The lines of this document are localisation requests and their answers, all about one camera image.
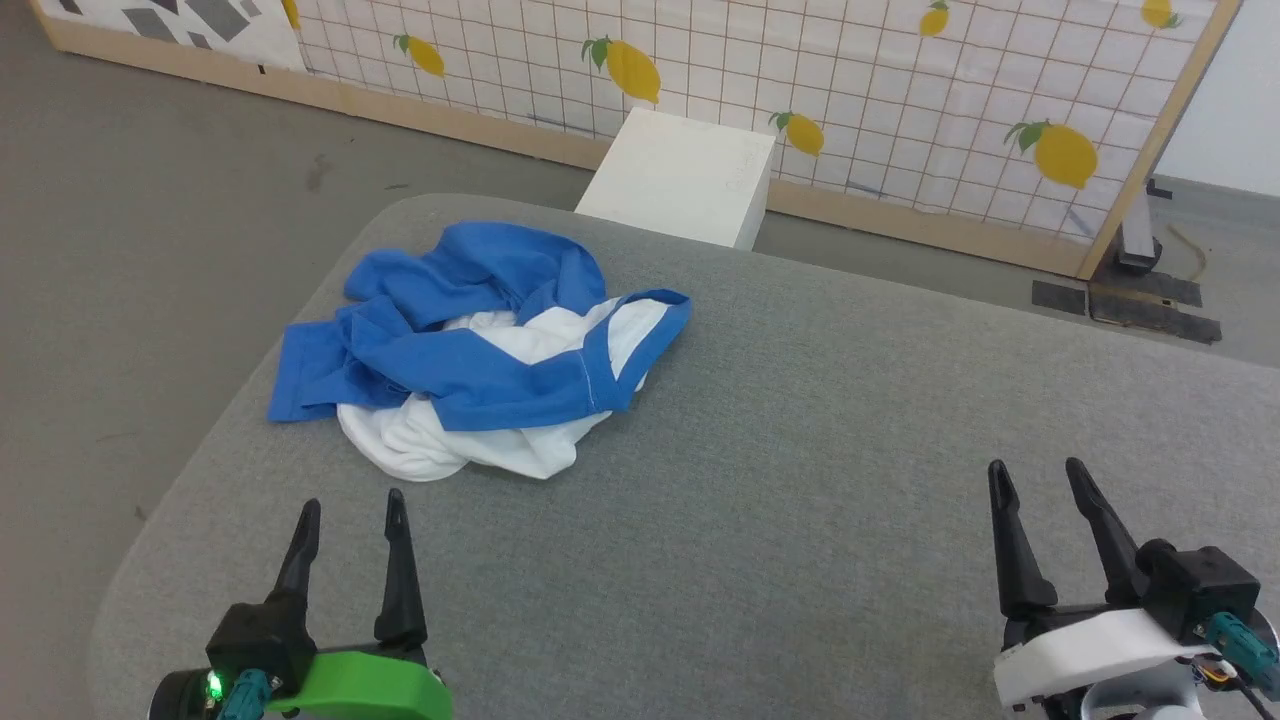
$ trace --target lemon print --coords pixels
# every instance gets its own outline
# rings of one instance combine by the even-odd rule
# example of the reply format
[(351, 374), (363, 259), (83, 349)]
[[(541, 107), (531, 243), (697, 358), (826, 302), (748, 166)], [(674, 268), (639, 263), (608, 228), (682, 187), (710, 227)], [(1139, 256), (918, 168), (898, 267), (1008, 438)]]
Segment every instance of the lemon print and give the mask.
[(924, 17), (920, 18), (920, 35), (933, 37), (934, 35), (947, 29), (947, 20), (951, 19), (951, 10), (947, 8), (946, 0), (938, 0), (929, 6), (933, 9), (924, 13)]
[(658, 104), (658, 91), (662, 90), (662, 77), (658, 68), (648, 55), (636, 50), (621, 40), (609, 40), (604, 36), (599, 40), (588, 40), (582, 44), (582, 58), (590, 50), (591, 61), (595, 69), (602, 69), (605, 63), (609, 65), (609, 77), (631, 97), (648, 100)]
[(1005, 136), (1005, 142), (1015, 135), (1023, 152), (1032, 145), (1036, 146), (1036, 167), (1053, 182), (1084, 190), (1084, 183), (1098, 169), (1098, 151), (1093, 149), (1093, 143), (1066, 126), (1055, 126), (1048, 120), (1018, 123)]
[(284, 0), (284, 14), (289, 18), (289, 27), (293, 29), (302, 29), (302, 24), (298, 22), (298, 4), (293, 0)]
[(796, 150), (814, 158), (822, 152), (823, 137), (818, 123), (799, 113), (773, 113), (769, 122), (778, 126), (778, 129), (787, 131), (787, 140)]
[(444, 77), (444, 59), (435, 51), (435, 47), (431, 47), (430, 42), (412, 35), (397, 35), (392, 38), (392, 45), (413, 58), (417, 67), (433, 76)]
[(1142, 4), (1142, 19), (1156, 29), (1171, 29), (1183, 24), (1183, 18), (1174, 12), (1172, 0), (1147, 0)]

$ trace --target wooden frame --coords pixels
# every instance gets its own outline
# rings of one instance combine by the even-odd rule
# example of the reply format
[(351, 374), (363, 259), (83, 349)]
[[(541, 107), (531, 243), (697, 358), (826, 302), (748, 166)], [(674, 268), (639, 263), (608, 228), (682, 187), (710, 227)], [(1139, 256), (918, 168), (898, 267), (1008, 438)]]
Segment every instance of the wooden frame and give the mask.
[[(1139, 151), (1138, 160), (1092, 247), (995, 223), (980, 223), (956, 215), (927, 214), (900, 205), (778, 181), (769, 187), (768, 208), (787, 215), (1059, 275), (1089, 279), (1106, 256), (1129, 205), (1146, 187), (1147, 177), (1226, 35), (1240, 3), (1242, 0), (1217, 0), (1203, 35), (1174, 85), (1169, 102)], [(605, 141), (387, 95), (310, 74), (264, 68), (221, 53), (50, 18), (41, 12), (36, 0), (31, 0), (31, 6), (50, 42), (65, 53), (323, 108), (590, 170), (599, 167), (608, 151)]]

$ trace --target concrete floor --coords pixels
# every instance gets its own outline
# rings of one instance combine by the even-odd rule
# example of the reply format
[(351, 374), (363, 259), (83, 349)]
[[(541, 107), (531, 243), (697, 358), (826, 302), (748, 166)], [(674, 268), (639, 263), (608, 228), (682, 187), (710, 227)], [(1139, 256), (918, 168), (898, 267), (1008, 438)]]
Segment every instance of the concrete floor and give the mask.
[[(357, 231), (428, 192), (571, 209), (590, 174), (60, 55), (22, 3), (0, 3), (0, 698), (82, 717), (106, 583)], [(1226, 341), (1203, 350), (1280, 365), (1274, 240), (1179, 222), (1215, 238)], [(929, 247), (769, 215), (756, 250), (1070, 319), (1029, 307), (1044, 275)]]

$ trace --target gray table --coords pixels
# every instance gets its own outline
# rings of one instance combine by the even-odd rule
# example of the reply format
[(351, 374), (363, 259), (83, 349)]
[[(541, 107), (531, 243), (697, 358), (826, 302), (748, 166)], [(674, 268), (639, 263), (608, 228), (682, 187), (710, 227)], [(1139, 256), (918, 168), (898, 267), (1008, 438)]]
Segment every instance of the gray table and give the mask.
[[(1103, 587), (1062, 473), (1079, 455), (1138, 538), (1228, 548), (1275, 614), (1275, 370), (471, 196), (385, 210), (301, 319), (329, 316), (369, 250), (425, 251), (466, 219), (567, 234), (611, 292), (671, 287), (695, 309), (632, 411), (591, 432), (570, 470), (399, 483), (428, 656), (460, 720), (995, 717), (997, 456), (1064, 601)], [(111, 584), (90, 651), (104, 720), (141, 716), (165, 671), (202, 664), (224, 609), (269, 589), (312, 496), (311, 633), (371, 637), (397, 483), (333, 421), (264, 420), (276, 352)]]

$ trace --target white foam block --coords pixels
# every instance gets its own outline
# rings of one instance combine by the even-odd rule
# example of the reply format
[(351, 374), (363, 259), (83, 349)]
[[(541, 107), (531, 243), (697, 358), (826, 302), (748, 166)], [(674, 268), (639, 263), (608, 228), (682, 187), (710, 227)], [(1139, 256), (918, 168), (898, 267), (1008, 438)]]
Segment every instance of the white foam block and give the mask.
[(635, 108), (577, 213), (750, 250), (769, 190), (768, 135)]

